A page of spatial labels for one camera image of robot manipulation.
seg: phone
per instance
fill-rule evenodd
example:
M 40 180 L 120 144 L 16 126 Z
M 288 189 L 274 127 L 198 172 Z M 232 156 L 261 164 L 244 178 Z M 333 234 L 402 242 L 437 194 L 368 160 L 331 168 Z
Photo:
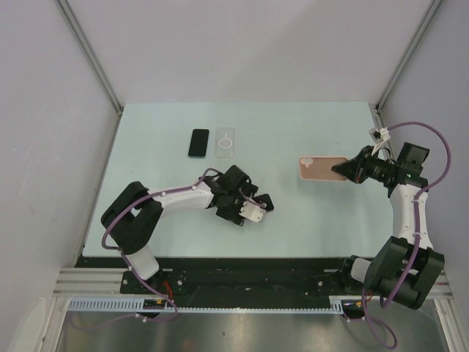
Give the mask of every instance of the phone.
M 192 131 L 189 158 L 205 158 L 207 154 L 208 130 L 195 129 Z

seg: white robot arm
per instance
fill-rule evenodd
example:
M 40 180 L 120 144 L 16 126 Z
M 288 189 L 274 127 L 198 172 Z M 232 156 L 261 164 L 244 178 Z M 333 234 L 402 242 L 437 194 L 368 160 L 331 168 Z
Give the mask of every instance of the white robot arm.
M 217 216 L 238 226 L 246 219 L 261 222 L 273 210 L 273 203 L 268 194 L 255 196 L 258 190 L 235 165 L 224 174 L 205 173 L 194 185 L 165 191 L 149 191 L 140 182 L 133 182 L 103 214 L 101 223 L 132 269 L 146 280 L 159 270 L 147 243 L 162 217 L 186 210 L 217 208 Z
M 445 262 L 443 255 L 433 251 L 426 229 L 428 194 L 422 189 L 428 181 L 420 174 L 428 154 L 426 148 L 404 143 L 396 161 L 385 161 L 378 158 L 375 148 L 366 146 L 355 158 L 332 168 L 354 183 L 369 177 L 381 182 L 388 189 L 393 208 L 393 235 L 373 260 L 352 256 L 346 271 L 367 290 L 413 309 L 422 305 Z M 415 252 L 417 224 L 419 242 Z M 402 273 L 409 270 L 405 269 L 408 262 L 412 271 L 402 282 Z

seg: metal plate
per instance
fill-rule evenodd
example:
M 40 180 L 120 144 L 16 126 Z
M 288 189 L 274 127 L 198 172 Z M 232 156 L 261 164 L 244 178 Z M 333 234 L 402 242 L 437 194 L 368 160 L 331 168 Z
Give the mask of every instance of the metal plate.
M 396 332 L 395 351 L 448 351 L 432 301 L 413 311 L 397 304 L 387 310 L 378 302 L 370 312 Z M 105 323 L 119 313 L 72 313 L 79 326 Z M 129 318 L 92 332 L 67 328 L 67 344 L 57 352 L 367 352 L 384 351 L 368 326 L 338 315 L 182 314 L 168 323 Z

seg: purple cable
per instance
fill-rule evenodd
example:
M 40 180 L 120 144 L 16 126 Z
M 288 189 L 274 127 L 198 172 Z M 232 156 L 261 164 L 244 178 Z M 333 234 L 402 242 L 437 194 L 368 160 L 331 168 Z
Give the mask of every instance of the purple cable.
M 391 329 L 391 327 L 388 324 L 386 324 L 384 321 L 382 321 L 381 319 L 373 318 L 373 317 L 370 317 L 368 315 L 368 303 L 366 302 L 366 289 L 365 289 L 365 287 L 361 291 L 361 304 L 363 306 L 363 313 L 365 313 L 365 321 L 368 323 L 368 327 L 369 327 L 370 331 L 372 332 L 372 334 L 373 334 L 374 338 L 376 339 L 376 341 L 378 341 L 384 348 L 386 348 L 388 350 L 395 350 L 397 348 L 397 336 L 394 333 L 393 329 Z M 380 337 L 380 335 L 376 332 L 376 330 L 374 330 L 374 327 L 373 327 L 372 323 L 379 324 L 382 327 L 384 327 L 386 330 L 388 330 L 389 333 L 391 334 L 391 336 L 393 337 L 394 344 L 393 345 L 387 345 L 386 341 L 383 340 Z
M 181 188 L 174 188 L 174 189 L 169 189 L 167 191 L 158 191 L 158 192 L 155 192 L 155 193 L 152 193 L 152 194 L 148 194 L 140 199 L 137 199 L 135 202 L 133 202 L 132 204 L 130 204 L 128 207 L 126 207 L 118 216 L 116 216 L 116 218 L 109 224 L 108 228 L 106 229 L 106 231 L 104 232 L 104 235 L 103 235 L 103 238 L 101 239 L 101 246 L 103 246 L 104 249 L 115 249 L 115 250 L 119 250 L 119 247 L 116 247 L 116 246 L 108 246 L 106 244 L 106 239 L 108 238 L 109 234 L 111 233 L 112 229 L 114 228 L 114 226 L 116 226 L 116 224 L 122 220 L 122 218 L 127 214 L 129 213 L 135 206 L 139 205 L 140 203 L 148 200 L 148 199 L 151 199 L 153 197 L 158 197 L 160 196 L 163 192 L 167 193 L 167 194 L 170 194 L 170 193 L 175 193 L 175 192 L 182 192 L 182 191 L 188 191 L 190 189 L 192 189 L 192 187 L 197 187 L 198 185 L 200 185 L 203 181 L 204 181 L 204 178 L 205 176 L 207 176 L 207 173 L 210 172 L 210 171 L 214 171 L 214 172 L 217 172 L 218 174 L 220 174 L 221 172 L 219 172 L 218 170 L 216 169 L 212 169 L 211 167 L 209 167 L 208 169 L 206 169 L 204 171 L 204 173 L 202 174 L 202 176 L 199 178 L 199 180 L 197 182 L 195 182 L 192 186 L 186 186 L 186 187 L 181 187 Z
M 413 210 L 414 210 L 414 214 L 415 214 L 415 217 L 416 217 L 416 234 L 415 234 L 416 239 L 414 241 L 414 247 L 413 247 L 413 250 L 412 250 L 412 254 L 410 255 L 409 261 L 407 262 L 407 265 L 405 266 L 401 276 L 399 277 L 399 280 L 397 280 L 396 285 L 394 286 L 393 290 L 389 294 L 386 301 L 384 301 L 382 296 L 380 297 L 380 305 L 383 309 L 388 308 L 391 305 L 391 302 L 393 301 L 393 299 L 396 296 L 397 292 L 401 288 L 402 283 L 405 281 L 405 278 L 406 278 L 407 274 L 409 273 L 410 269 L 412 268 L 413 263 L 415 262 L 416 257 L 417 257 L 418 248 L 420 246 L 420 225 L 421 225 L 420 224 L 420 210 L 418 209 L 418 198 L 425 191 L 428 191 L 429 189 L 431 189 L 432 187 L 435 187 L 438 183 L 440 183 L 442 181 L 442 179 L 445 178 L 446 175 L 448 174 L 449 167 L 451 166 L 451 149 L 449 147 L 449 144 L 446 141 L 445 137 L 440 133 L 440 131 L 436 130 L 432 126 L 427 125 L 426 123 L 422 123 L 422 122 L 411 121 L 411 122 L 403 122 L 403 123 L 399 123 L 397 125 L 391 126 L 391 127 L 388 128 L 388 131 L 392 131 L 393 129 L 396 129 L 396 128 L 399 128 L 399 127 L 402 127 L 402 126 L 407 126 L 407 125 L 417 125 L 417 126 L 422 126 L 422 127 L 428 128 L 429 130 L 434 132 L 441 139 L 441 141 L 443 142 L 443 144 L 445 146 L 445 149 L 446 149 L 446 157 L 447 157 L 446 167 L 445 167 L 445 170 L 443 171 L 443 173 L 441 174 L 441 176 L 435 182 L 430 183 L 426 187 L 423 187 L 414 196 Z M 365 289 L 365 287 L 363 287 L 363 290 L 362 290 L 362 293 L 361 293 L 361 303 L 363 305 L 363 312 L 365 314 L 365 320 L 368 323 L 368 326 L 369 326 L 374 338 L 384 348 L 387 348 L 388 350 L 396 349 L 396 347 L 397 347 L 397 338 L 396 338 L 396 334 L 392 331 L 391 327 L 388 324 L 386 324 L 384 321 L 380 320 L 380 319 L 376 319 L 376 318 L 368 316 L 368 305 L 366 303 L 366 289 Z M 386 345 L 385 341 L 383 339 L 381 339 L 381 337 L 374 330 L 374 327 L 372 326 L 372 323 L 378 323 L 378 324 L 384 326 L 391 333 L 391 335 L 394 339 L 394 344 L 391 345 L 391 346 Z
M 116 247 L 116 246 L 108 246 L 106 244 L 106 239 L 107 237 L 109 236 L 109 234 L 111 233 L 111 231 L 113 230 L 113 228 L 116 226 L 116 224 L 127 214 L 129 213 L 135 206 L 139 205 L 140 203 L 148 200 L 148 199 L 151 199 L 153 197 L 158 197 L 160 196 L 163 192 L 166 193 L 166 194 L 170 194 L 170 193 L 175 193 L 175 192 L 181 192 L 181 191 L 188 191 L 190 189 L 192 189 L 193 187 L 197 187 L 198 185 L 200 185 L 204 179 L 205 179 L 205 176 L 207 176 L 207 173 L 210 172 L 210 171 L 213 171 L 213 172 L 216 172 L 218 174 L 220 174 L 221 172 L 219 172 L 217 169 L 212 169 L 212 168 L 208 168 L 204 171 L 204 173 L 202 174 L 202 176 L 197 180 L 197 182 L 195 182 L 192 186 L 187 186 L 187 187 L 181 187 L 181 188 L 174 188 L 174 189 L 169 189 L 167 191 L 158 191 L 158 192 L 155 192 L 155 193 L 152 193 L 152 194 L 148 194 L 142 198 L 139 198 L 137 199 L 135 202 L 133 202 L 132 204 L 130 204 L 128 207 L 126 207 L 118 216 L 116 216 L 116 218 L 109 224 L 108 228 L 106 229 L 106 231 L 104 232 L 104 235 L 103 235 L 103 238 L 101 239 L 101 245 L 103 246 L 103 248 L 105 249 L 115 249 L 117 251 L 120 251 L 120 248 L 119 247 Z M 125 254 L 121 253 L 122 255 L 122 259 L 125 261 L 125 263 L 127 264 L 127 266 L 129 268 L 132 268 L 132 265 L 130 264 L 128 258 L 125 256 Z M 151 287 L 150 285 L 148 285 L 145 280 L 143 280 L 134 270 L 132 270 L 133 274 L 135 275 L 135 277 L 137 278 L 137 280 L 140 281 L 140 283 L 148 290 L 150 291 L 151 293 L 154 293 L 155 295 L 157 296 L 160 296 L 161 298 L 165 299 L 173 308 L 174 308 L 174 313 L 172 315 L 170 315 L 169 317 L 167 318 L 159 318 L 156 317 L 156 318 L 148 318 L 148 317 L 145 317 L 145 316 L 142 316 L 138 313 L 136 314 L 124 314 L 124 315 L 120 315 L 119 317 L 116 317 L 114 319 L 111 319 L 110 321 L 106 321 L 105 323 L 102 323 L 100 325 L 97 325 L 97 326 L 91 326 L 91 327 L 88 327 L 88 328 L 82 328 L 80 326 L 77 326 L 74 324 L 74 322 L 72 322 L 72 319 L 73 317 L 71 317 L 68 322 L 69 324 L 74 328 L 74 329 L 77 329 L 77 330 L 80 330 L 80 331 L 93 331 L 93 330 L 97 330 L 97 329 L 101 329 L 101 328 L 104 328 L 106 327 L 107 325 L 109 324 L 112 324 L 118 320 L 122 320 L 122 319 L 127 319 L 127 318 L 131 318 L 131 317 L 135 317 L 135 318 L 141 318 L 142 320 L 144 321 L 155 321 L 155 322 L 162 322 L 162 321 L 170 321 L 172 319 L 174 319 L 177 314 L 178 314 L 178 308 L 176 306 L 176 304 L 171 300 L 169 299 L 169 297 L 167 297 L 166 295 L 162 294 L 161 292 L 157 291 L 156 289 L 154 289 L 153 287 Z
M 441 134 L 441 132 L 433 128 L 432 126 L 427 125 L 426 123 L 423 123 L 423 122 L 411 121 L 411 122 L 398 123 L 397 125 L 391 126 L 388 128 L 388 131 L 392 131 L 396 128 L 407 126 L 407 125 L 417 125 L 417 126 L 425 127 L 431 130 L 432 132 L 434 132 L 438 137 L 440 137 L 446 150 L 446 167 L 443 173 L 441 174 L 441 176 L 435 182 L 430 183 L 427 187 L 423 187 L 414 196 L 413 209 L 414 209 L 414 214 L 416 216 L 416 240 L 415 240 L 414 247 L 412 250 L 412 254 L 410 255 L 409 261 L 407 262 L 407 265 L 405 266 L 401 276 L 399 277 L 399 280 L 397 280 L 396 286 L 394 286 L 394 289 L 391 291 L 386 301 L 384 301 L 382 297 L 380 298 L 381 307 L 383 309 L 388 308 L 391 305 L 391 302 L 393 301 L 397 292 L 401 288 L 402 283 L 405 281 L 405 277 L 409 273 L 417 257 L 418 246 L 420 245 L 420 211 L 418 209 L 418 198 L 421 196 L 421 194 L 423 194 L 424 192 L 428 191 L 429 189 L 431 189 L 432 187 L 435 187 L 438 183 L 440 183 L 443 180 L 443 178 L 445 178 L 446 175 L 448 174 L 449 167 L 451 166 L 451 149 L 449 147 L 449 144 L 446 141 L 445 137 Z
M 115 323 L 115 322 L 118 321 L 118 320 L 127 319 L 127 318 L 136 318 L 136 314 L 131 313 L 131 314 L 120 315 L 120 316 L 118 316 L 118 317 L 115 317 L 114 319 L 110 319 L 109 321 L 106 321 L 105 323 L 102 323 L 102 324 L 99 324 L 99 325 L 96 325 L 96 326 L 90 326 L 90 327 L 81 327 L 81 326 L 75 325 L 75 323 L 73 322 L 73 316 L 68 319 L 68 323 L 69 323 L 70 326 L 72 326 L 75 330 L 79 330 L 79 331 L 93 331 L 93 330 L 98 330 L 98 329 L 104 328 L 104 327 L 106 327 L 107 325 L 111 325 L 112 323 Z

